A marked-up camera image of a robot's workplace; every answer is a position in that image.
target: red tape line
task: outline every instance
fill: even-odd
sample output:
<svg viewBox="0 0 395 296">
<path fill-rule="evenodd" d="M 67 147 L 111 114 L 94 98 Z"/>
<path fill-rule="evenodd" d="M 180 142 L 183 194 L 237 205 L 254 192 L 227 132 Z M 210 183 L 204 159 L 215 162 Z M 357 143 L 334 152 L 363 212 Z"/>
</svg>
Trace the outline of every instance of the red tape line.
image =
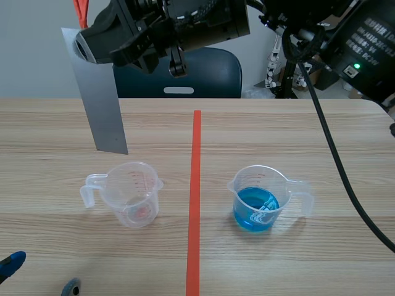
<svg viewBox="0 0 395 296">
<path fill-rule="evenodd" d="M 186 259 L 186 296 L 200 294 L 200 166 L 202 112 L 193 112 L 191 189 L 189 193 L 188 255 Z"/>
</svg>

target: empty measuring cup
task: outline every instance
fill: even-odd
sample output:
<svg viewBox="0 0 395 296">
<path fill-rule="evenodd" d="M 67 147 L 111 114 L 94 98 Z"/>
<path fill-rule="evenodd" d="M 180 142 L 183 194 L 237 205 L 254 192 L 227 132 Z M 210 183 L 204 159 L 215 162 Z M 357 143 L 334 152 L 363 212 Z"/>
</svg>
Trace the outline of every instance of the empty measuring cup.
<svg viewBox="0 0 395 296">
<path fill-rule="evenodd" d="M 158 191 L 163 182 L 156 170 L 143 162 L 117 166 L 103 175 L 89 175 L 80 194 L 87 208 L 94 206 L 94 190 L 127 227 L 143 227 L 158 214 Z"/>
<path fill-rule="evenodd" d="M 233 213 L 236 221 L 247 230 L 270 228 L 291 198 L 302 198 L 302 213 L 309 216 L 314 197 L 309 185 L 287 179 L 274 168 L 252 165 L 240 170 L 228 183 L 234 193 Z"/>
</svg>

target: chair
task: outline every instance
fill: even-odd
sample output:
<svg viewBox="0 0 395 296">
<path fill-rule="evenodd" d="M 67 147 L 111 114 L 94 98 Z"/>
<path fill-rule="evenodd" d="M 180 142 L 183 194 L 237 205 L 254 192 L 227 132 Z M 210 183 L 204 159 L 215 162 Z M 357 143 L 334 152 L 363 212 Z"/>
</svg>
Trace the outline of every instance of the chair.
<svg viewBox="0 0 395 296">
<path fill-rule="evenodd" d="M 185 60 L 188 76 L 181 78 L 169 73 L 170 57 L 160 59 L 152 74 L 114 67 L 118 97 L 241 97 L 242 71 L 234 54 L 204 47 L 186 52 Z M 193 88 L 193 93 L 166 93 L 164 89 L 169 87 Z"/>
</svg>

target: gray object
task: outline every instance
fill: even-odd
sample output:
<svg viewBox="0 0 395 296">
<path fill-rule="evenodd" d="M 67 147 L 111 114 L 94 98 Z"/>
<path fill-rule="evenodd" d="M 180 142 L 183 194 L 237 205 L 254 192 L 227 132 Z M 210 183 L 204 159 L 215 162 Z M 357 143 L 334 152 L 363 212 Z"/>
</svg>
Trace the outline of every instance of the gray object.
<svg viewBox="0 0 395 296">
<path fill-rule="evenodd" d="M 97 150 L 128 154 L 112 64 L 83 60 L 75 45 L 80 31 L 62 32 Z"/>
<path fill-rule="evenodd" d="M 77 277 L 73 278 L 64 286 L 61 296 L 80 296 L 81 280 Z"/>
</svg>

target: wooden table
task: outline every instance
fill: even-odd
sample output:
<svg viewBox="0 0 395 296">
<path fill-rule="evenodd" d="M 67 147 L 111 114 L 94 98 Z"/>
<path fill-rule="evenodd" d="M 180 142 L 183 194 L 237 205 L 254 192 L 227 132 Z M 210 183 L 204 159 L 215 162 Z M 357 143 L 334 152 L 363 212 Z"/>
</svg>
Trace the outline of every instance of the wooden table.
<svg viewBox="0 0 395 296">
<path fill-rule="evenodd" d="M 395 240 L 393 122 L 377 105 L 322 101 L 355 193 Z M 392 295 L 395 255 L 362 222 L 341 184 L 310 100 L 121 101 L 129 156 L 94 149 L 77 99 L 0 100 L 0 258 L 28 257 L 2 296 L 184 296 L 193 110 L 202 110 L 201 295 Z M 98 200 L 86 210 L 86 175 L 130 161 L 163 179 L 160 212 L 122 227 Z M 309 181 L 313 216 L 291 202 L 271 231 L 234 222 L 227 182 L 263 164 Z"/>
</svg>

